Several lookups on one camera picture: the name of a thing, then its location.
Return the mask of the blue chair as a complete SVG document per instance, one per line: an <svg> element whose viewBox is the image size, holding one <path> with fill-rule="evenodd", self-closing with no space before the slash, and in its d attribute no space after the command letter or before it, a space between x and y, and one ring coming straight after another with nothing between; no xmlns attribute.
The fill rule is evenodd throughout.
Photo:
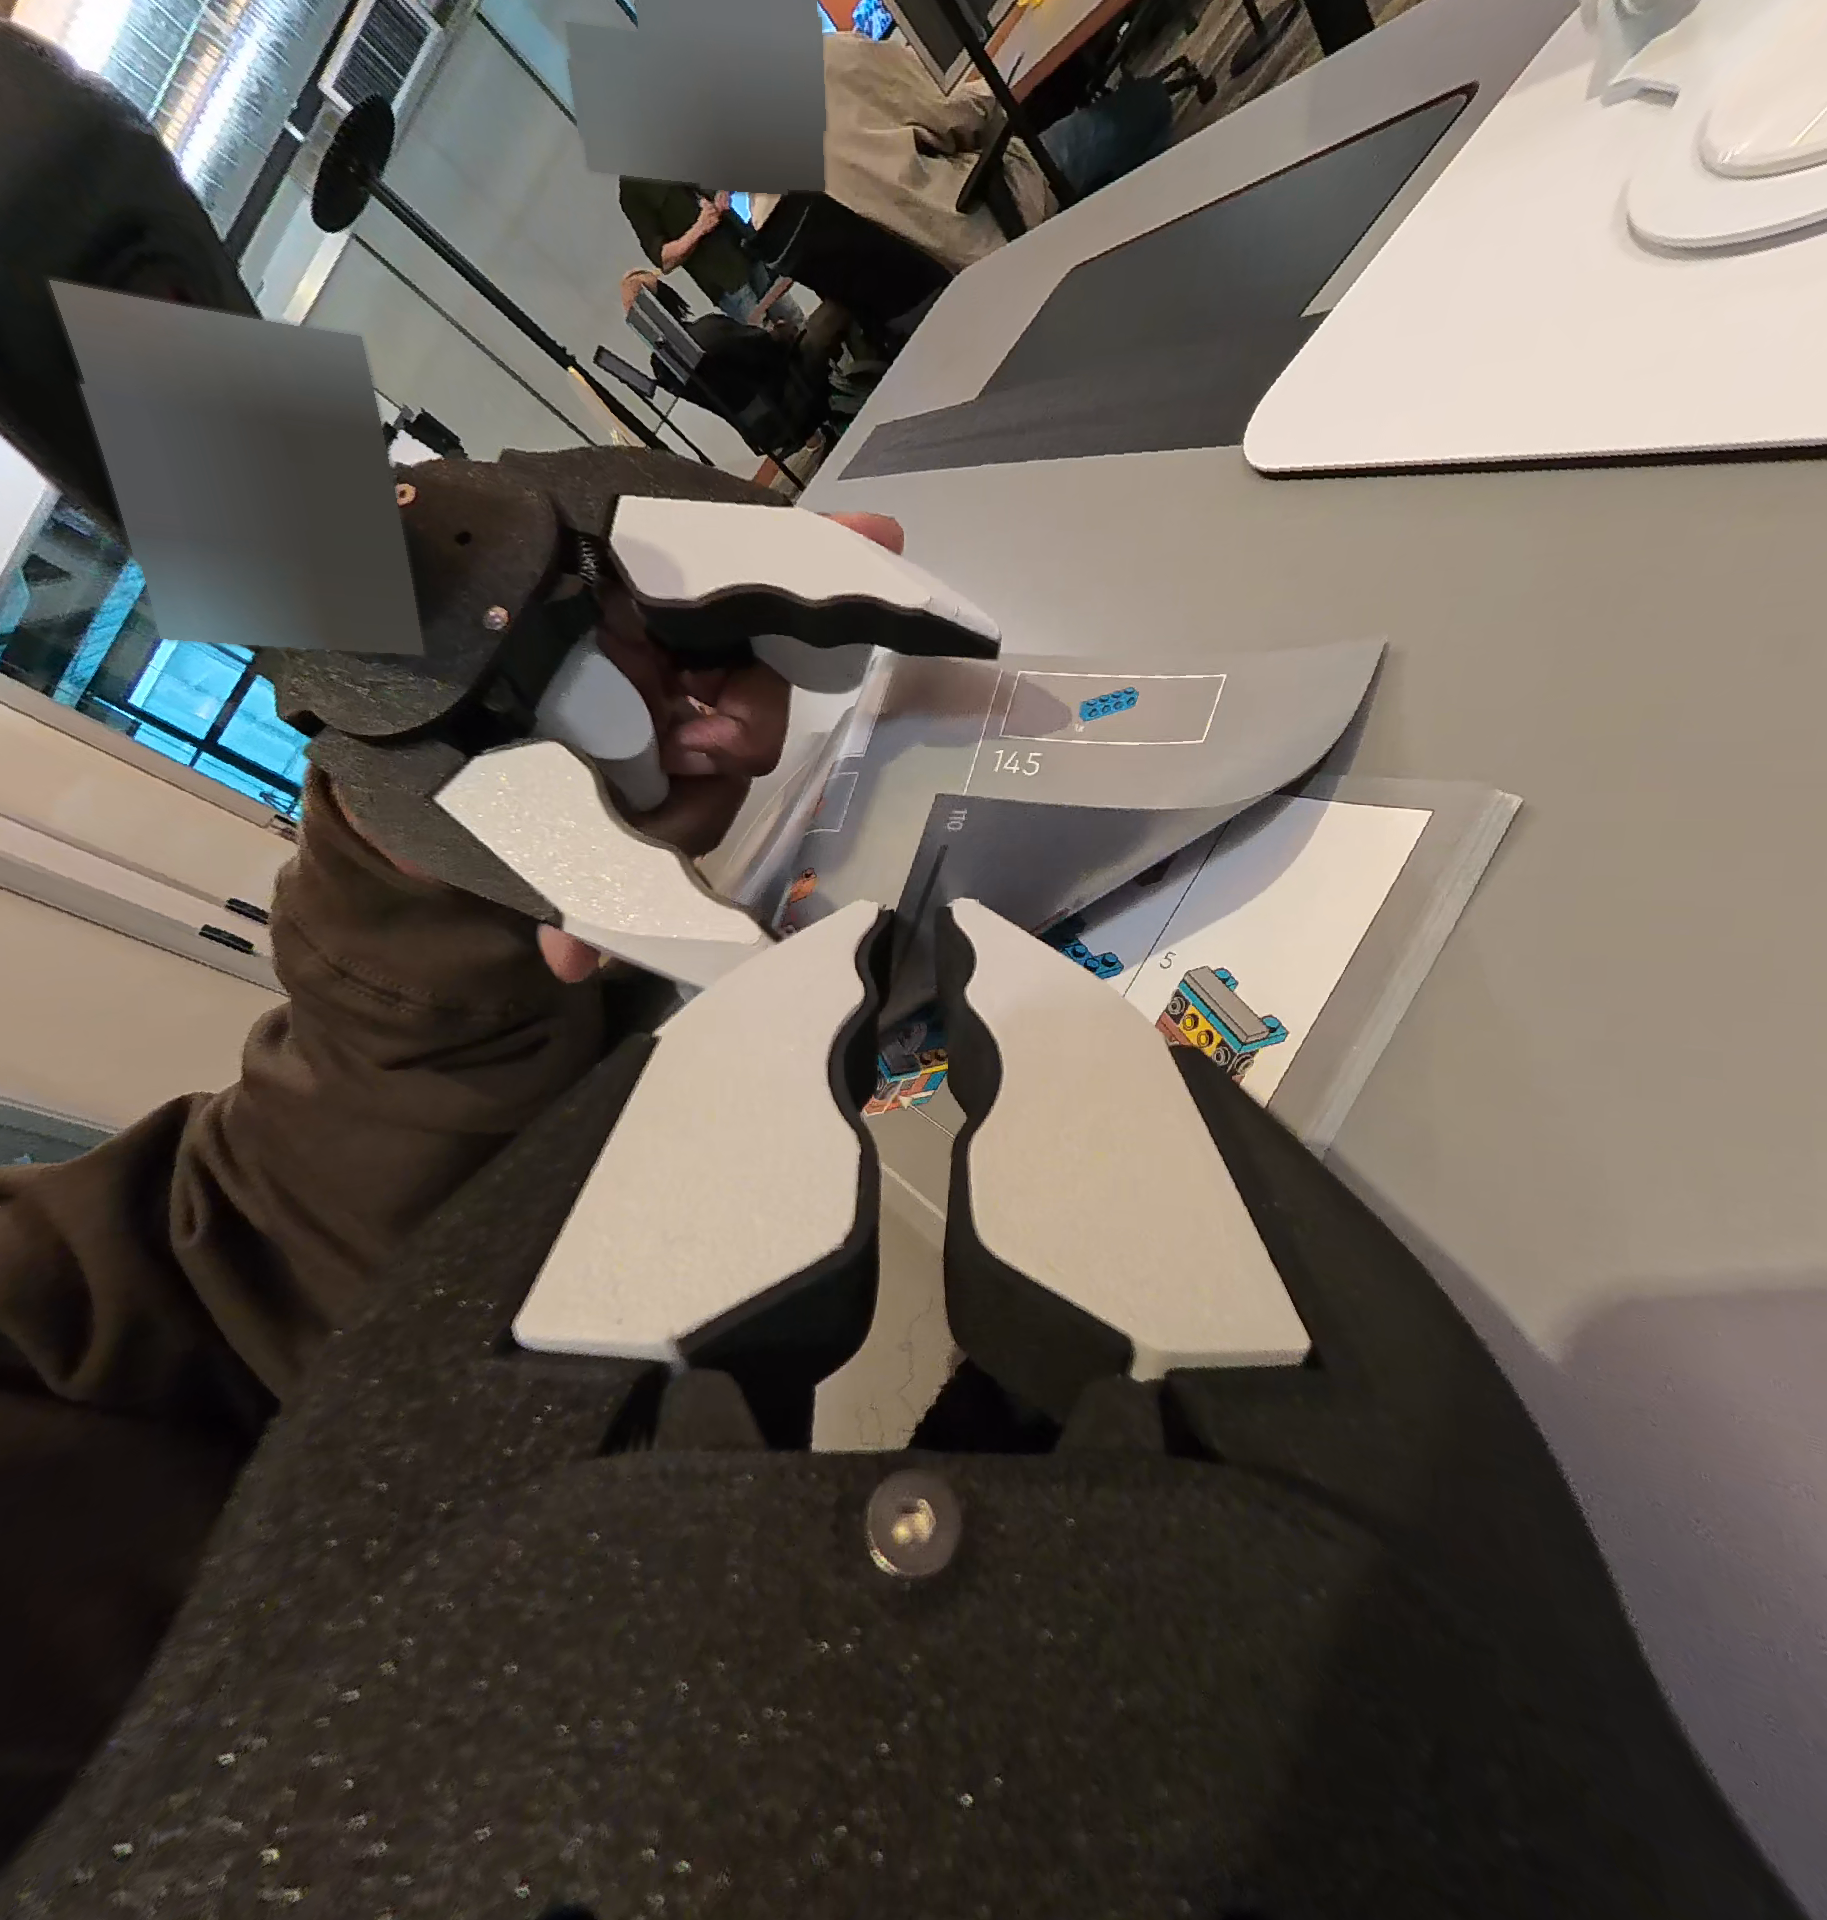
<svg viewBox="0 0 1827 1920"><path fill-rule="evenodd" d="M1058 164L1086 194L1162 156L1176 136L1180 104L1210 104L1219 84L1191 61L1121 81L1049 132Z"/></svg>

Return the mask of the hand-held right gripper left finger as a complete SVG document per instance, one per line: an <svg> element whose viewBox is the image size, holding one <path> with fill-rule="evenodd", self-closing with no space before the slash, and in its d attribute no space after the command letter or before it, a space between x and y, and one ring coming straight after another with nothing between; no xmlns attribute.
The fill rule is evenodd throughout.
<svg viewBox="0 0 1827 1920"><path fill-rule="evenodd" d="M669 1018L543 1268L516 1348L725 1374L776 1449L878 1303L886 911L860 899Z"/></svg>

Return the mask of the wooden table with black legs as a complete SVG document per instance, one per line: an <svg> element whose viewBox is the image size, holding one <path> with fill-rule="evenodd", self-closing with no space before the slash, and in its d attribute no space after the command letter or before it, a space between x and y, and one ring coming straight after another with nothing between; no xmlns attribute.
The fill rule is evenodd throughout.
<svg viewBox="0 0 1827 1920"><path fill-rule="evenodd" d="M1017 136L1035 159L1054 203L1065 207L1078 194L1041 143L1027 102L1088 47L1104 30L1124 21L1133 1L1039 1L1039 4L934 4L981 85L996 102L992 132L973 164L958 207L988 207L1007 239L1027 231L1020 201L1005 171L1007 149Z"/></svg>

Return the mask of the white cabinet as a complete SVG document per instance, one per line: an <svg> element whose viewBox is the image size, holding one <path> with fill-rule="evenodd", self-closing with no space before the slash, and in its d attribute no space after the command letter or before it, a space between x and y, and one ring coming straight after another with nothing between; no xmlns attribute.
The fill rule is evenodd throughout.
<svg viewBox="0 0 1827 1920"><path fill-rule="evenodd" d="M0 1102L114 1131L228 1086L290 824L5 674L0 820Z"/></svg>

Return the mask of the translucent round dome stand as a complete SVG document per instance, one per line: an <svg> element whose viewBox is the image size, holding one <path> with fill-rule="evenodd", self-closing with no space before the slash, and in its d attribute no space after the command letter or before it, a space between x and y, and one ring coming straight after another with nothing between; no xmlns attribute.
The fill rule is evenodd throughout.
<svg viewBox="0 0 1827 1920"><path fill-rule="evenodd" d="M1737 252L1827 226L1827 1L1584 1L1600 104L1665 110L1627 185L1651 252Z"/></svg>

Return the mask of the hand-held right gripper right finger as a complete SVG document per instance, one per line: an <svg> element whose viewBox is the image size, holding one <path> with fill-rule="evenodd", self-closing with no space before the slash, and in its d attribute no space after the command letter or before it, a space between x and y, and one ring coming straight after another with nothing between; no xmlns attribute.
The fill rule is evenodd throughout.
<svg viewBox="0 0 1827 1920"><path fill-rule="evenodd" d="M964 1117L944 1241L962 1357L1057 1425L1104 1381L1305 1362L1182 1054L979 899L943 909L934 952Z"/></svg>

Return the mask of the person's brown sweatshirt torso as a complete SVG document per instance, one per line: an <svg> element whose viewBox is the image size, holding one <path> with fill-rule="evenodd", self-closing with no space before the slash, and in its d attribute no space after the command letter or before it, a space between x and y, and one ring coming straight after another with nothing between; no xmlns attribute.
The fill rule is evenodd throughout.
<svg viewBox="0 0 1827 1920"><path fill-rule="evenodd" d="M377 1181L0 1170L0 1868L104 1742L258 1438L408 1230Z"/></svg>

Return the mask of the person's left forearm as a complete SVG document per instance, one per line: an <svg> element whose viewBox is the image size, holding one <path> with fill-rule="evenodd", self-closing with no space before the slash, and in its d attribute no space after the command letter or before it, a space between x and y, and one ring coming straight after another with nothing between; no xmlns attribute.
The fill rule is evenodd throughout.
<svg viewBox="0 0 1827 1920"><path fill-rule="evenodd" d="M0 1170L0 1452L255 1434L399 1247L606 1045L533 922L358 834L323 776L277 879L285 1001L235 1082Z"/></svg>

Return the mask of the person's dark hood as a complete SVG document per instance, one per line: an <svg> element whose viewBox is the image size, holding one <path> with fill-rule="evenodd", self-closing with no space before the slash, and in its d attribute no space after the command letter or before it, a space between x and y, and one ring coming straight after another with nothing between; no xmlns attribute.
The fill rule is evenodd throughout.
<svg viewBox="0 0 1827 1920"><path fill-rule="evenodd" d="M139 110L0 16L0 436L123 535L52 280L258 315Z"/></svg>

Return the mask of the person's left hand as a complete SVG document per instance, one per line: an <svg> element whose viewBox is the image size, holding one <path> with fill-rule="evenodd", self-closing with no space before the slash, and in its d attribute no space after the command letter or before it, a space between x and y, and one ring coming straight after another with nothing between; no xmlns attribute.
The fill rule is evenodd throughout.
<svg viewBox="0 0 1827 1920"><path fill-rule="evenodd" d="M535 734L575 750L618 750L612 766L637 780L645 748L665 778L660 803L634 787L618 808L647 837L683 855L715 849L733 827L753 782L783 757L791 687L767 664L733 659L705 666L667 651L647 630L633 594L608 572L575 526L560 533L549 602L591 597L593 625L549 687Z"/></svg>

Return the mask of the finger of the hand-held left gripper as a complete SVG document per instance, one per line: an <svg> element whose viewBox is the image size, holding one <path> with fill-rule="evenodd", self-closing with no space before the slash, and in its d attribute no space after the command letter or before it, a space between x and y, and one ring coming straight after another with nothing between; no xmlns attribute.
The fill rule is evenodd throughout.
<svg viewBox="0 0 1827 1920"><path fill-rule="evenodd" d="M756 659L803 692L858 690L876 651L996 659L996 622L876 539L796 507L624 497L606 559L649 636L694 669Z"/></svg>
<svg viewBox="0 0 1827 1920"><path fill-rule="evenodd" d="M526 742L468 761L436 803L515 877L562 930L693 989L772 947L691 860L615 811L593 764L555 742Z"/></svg>

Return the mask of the grey desk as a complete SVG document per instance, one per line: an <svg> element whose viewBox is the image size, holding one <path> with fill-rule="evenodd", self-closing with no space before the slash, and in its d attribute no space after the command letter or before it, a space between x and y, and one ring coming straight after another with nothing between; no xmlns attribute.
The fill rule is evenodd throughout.
<svg viewBox="0 0 1827 1920"><path fill-rule="evenodd" d="M1570 12L1417 4L1002 247L806 499L898 517L1028 653L1379 636L1339 766L1526 802L1332 1163L1502 1357L1717 1784L1827 1915L1827 450L845 475L977 397L1078 263L1476 84L1322 323Z"/></svg>

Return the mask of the white air vent grille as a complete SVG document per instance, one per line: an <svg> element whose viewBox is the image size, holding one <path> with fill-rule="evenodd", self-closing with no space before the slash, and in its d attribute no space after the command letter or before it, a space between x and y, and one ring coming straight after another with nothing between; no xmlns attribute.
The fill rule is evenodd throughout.
<svg viewBox="0 0 1827 1920"><path fill-rule="evenodd" d="M344 112L367 100L396 110L444 39L444 23L423 1L358 1L323 61L320 91Z"/></svg>

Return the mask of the silver ventilation duct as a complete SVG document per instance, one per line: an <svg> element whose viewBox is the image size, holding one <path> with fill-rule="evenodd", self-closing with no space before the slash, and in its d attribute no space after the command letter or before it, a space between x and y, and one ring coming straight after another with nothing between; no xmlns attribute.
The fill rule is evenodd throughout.
<svg viewBox="0 0 1827 1920"><path fill-rule="evenodd" d="M62 42L143 112L225 231L346 12L348 1L82 4Z"/></svg>

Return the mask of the white rounded base plate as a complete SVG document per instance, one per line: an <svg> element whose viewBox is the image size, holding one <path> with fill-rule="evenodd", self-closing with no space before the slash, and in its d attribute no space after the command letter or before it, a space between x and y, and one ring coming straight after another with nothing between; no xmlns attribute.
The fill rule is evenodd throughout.
<svg viewBox="0 0 1827 1920"><path fill-rule="evenodd" d="M1665 110L1589 97L1579 9L1262 397L1275 475L1827 450L1827 226L1651 252Z"/></svg>

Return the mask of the dark desk mat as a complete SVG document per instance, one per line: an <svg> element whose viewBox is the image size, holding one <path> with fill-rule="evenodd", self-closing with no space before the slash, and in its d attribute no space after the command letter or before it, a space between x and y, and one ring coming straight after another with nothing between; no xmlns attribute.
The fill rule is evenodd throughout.
<svg viewBox="0 0 1827 1920"><path fill-rule="evenodd" d="M1476 97L1465 84L1065 274L971 401L875 428L848 479L1236 448L1312 313Z"/></svg>

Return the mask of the window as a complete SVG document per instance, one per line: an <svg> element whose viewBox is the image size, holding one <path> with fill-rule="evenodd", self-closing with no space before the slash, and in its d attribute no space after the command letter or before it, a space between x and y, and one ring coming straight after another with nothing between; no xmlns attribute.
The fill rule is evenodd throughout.
<svg viewBox="0 0 1827 1920"><path fill-rule="evenodd" d="M56 703L296 818L307 742L277 718L252 653L166 636L139 564L69 504L52 507L41 555L62 570L71 600L54 616Z"/></svg>

